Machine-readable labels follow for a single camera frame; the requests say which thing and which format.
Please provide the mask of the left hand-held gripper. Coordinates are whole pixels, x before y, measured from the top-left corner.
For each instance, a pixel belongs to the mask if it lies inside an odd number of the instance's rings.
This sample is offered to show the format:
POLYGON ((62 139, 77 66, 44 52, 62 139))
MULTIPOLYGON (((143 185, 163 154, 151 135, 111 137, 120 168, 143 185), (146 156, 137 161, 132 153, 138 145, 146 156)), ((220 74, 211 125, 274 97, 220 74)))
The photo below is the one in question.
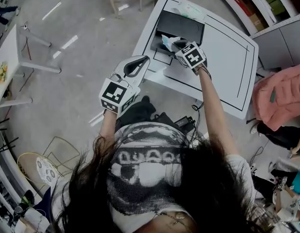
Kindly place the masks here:
POLYGON ((144 75, 150 64, 147 55, 136 55, 118 64, 106 78, 99 93, 101 106, 120 117, 140 94, 144 75))

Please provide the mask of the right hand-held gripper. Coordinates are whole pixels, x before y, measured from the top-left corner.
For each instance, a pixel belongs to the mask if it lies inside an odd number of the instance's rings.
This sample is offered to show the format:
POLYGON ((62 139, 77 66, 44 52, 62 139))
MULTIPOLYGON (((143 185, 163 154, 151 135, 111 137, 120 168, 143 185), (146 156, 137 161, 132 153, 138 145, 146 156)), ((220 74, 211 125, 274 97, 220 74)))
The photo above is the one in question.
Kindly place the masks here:
POLYGON ((187 41, 186 39, 175 41, 177 48, 182 48, 175 53, 177 60, 185 68, 194 69, 206 61, 206 55, 197 43, 187 41))

